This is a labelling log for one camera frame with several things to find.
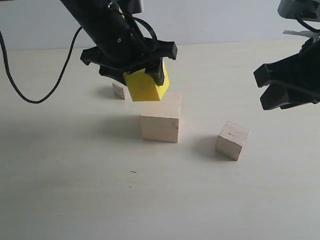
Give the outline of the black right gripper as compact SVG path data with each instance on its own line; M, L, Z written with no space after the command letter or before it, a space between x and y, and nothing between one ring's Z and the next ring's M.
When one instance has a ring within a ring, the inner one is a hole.
M273 63L264 63L253 72L259 88L268 86L260 97L262 109L286 110L320 102L320 41L307 40L300 51ZM289 102L287 89L309 95Z

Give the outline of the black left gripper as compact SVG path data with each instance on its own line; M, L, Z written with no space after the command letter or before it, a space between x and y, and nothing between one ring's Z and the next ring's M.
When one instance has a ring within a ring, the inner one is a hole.
M178 48L173 41L159 40L144 20L130 14L94 14L80 25L95 43L82 51L81 61L101 66L99 74L127 86L124 73L146 67L144 73L158 86L165 82L163 58L175 60Z

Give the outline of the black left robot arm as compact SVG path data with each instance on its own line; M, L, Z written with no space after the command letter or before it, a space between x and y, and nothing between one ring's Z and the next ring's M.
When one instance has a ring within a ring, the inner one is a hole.
M99 74L125 83L125 74L144 69L153 81L165 82L163 58L175 60L173 41L159 40L154 29L135 15L141 0L64 0L62 4L95 43L80 56L85 65L99 65Z

